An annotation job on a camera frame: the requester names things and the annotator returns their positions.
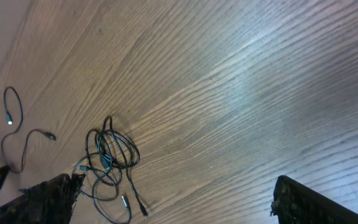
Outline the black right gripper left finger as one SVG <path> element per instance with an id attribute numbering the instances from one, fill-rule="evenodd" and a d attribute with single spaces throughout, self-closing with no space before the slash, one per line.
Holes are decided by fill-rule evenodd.
<path id="1" fill-rule="evenodd" d="M 0 224 L 69 224 L 84 174 L 60 174 L 0 206 Z"/>

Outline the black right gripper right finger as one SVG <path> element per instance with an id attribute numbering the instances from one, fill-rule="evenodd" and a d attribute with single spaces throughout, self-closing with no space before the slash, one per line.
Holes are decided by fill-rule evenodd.
<path id="1" fill-rule="evenodd" d="M 358 214 L 285 176 L 277 178 L 271 215 L 279 224 L 358 224 Z"/>

